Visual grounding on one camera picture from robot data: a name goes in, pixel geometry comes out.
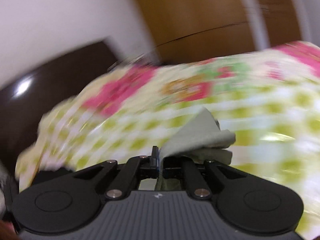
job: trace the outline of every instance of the white star logo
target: white star logo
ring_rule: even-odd
[[[159,198],[163,197],[163,195],[162,195],[161,193],[158,193],[158,194],[153,195],[153,196],[154,196],[154,197],[156,197],[157,199],[159,199]]]

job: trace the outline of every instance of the white vertical strip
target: white vertical strip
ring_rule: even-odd
[[[292,0],[299,22],[301,37],[304,41],[312,41],[308,13],[303,0]]]
[[[241,0],[248,17],[256,50],[270,48],[267,26],[258,0]]]

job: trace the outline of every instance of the white wall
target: white wall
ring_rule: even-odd
[[[304,40],[320,46],[320,0],[293,0]]]
[[[107,36],[123,58],[153,48],[134,0],[0,0],[0,87],[47,59]]]

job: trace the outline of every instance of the silver screw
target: silver screw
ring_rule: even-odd
[[[122,196],[122,191],[119,189],[111,189],[108,190],[106,195],[111,198],[117,198]]]
[[[210,191],[205,188],[198,188],[195,190],[195,195],[197,197],[207,197],[210,195]]]

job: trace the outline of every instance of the gray ribbed panel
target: gray ribbed panel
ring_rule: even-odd
[[[258,237],[227,225],[208,202],[193,200],[184,191],[133,191],[110,201],[85,227],[60,236],[24,231],[22,240],[300,240],[294,233]]]

